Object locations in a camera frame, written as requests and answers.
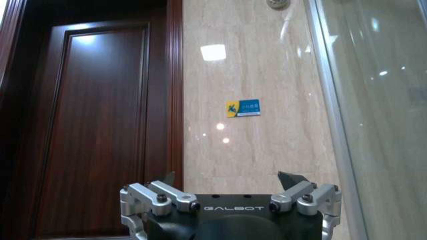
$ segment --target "yellow logo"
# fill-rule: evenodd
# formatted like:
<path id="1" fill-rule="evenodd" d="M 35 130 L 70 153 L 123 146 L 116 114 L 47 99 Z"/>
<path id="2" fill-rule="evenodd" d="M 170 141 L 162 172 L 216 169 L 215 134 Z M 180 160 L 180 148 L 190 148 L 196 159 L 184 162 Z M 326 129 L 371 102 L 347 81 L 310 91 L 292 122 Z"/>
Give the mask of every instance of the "yellow logo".
<path id="1" fill-rule="evenodd" d="M 227 102 L 227 118 L 235 118 L 239 112 L 239 101 Z"/>

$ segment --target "wooden door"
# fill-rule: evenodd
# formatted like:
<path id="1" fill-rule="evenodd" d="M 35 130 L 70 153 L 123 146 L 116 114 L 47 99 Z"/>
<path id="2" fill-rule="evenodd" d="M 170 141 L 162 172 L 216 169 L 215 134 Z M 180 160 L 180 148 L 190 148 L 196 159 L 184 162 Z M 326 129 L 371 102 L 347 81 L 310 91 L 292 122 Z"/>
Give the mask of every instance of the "wooden door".
<path id="1" fill-rule="evenodd" d="M 123 235 L 122 186 L 167 172 L 166 18 L 55 26 L 43 59 L 20 151 L 33 236 Z"/>

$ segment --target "beige marble tile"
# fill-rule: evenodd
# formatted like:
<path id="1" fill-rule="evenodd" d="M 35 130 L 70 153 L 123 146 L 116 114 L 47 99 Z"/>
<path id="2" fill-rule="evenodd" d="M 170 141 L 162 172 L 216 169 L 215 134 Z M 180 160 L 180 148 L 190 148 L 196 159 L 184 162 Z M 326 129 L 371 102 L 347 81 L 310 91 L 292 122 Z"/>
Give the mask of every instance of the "beige marble tile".
<path id="1" fill-rule="evenodd" d="M 278 171 L 338 184 L 303 1 L 276 11 L 264 0 L 184 0 L 183 10 L 184 190 L 279 193 Z M 226 59 L 204 61 L 214 44 Z M 243 99 L 260 99 L 262 115 L 227 118 L 226 102 Z M 340 228 L 350 239 L 344 219 Z"/>

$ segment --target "wall sign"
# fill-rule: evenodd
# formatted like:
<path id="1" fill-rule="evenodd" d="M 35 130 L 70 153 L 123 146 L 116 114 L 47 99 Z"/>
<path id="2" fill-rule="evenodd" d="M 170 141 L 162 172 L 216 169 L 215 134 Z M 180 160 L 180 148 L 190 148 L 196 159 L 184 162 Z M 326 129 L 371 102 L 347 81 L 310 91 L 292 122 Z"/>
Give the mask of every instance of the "wall sign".
<path id="1" fill-rule="evenodd" d="M 259 115 L 262 115 L 262 105 L 259 99 L 227 102 L 227 118 Z"/>

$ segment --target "glass door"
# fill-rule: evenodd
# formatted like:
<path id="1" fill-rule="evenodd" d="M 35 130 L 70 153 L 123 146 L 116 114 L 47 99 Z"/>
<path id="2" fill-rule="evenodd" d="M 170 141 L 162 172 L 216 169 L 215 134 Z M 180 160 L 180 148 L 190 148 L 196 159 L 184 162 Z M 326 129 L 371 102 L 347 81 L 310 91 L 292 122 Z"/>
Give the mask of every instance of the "glass door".
<path id="1" fill-rule="evenodd" d="M 310 2 L 367 237 L 426 239 L 427 1 Z"/>

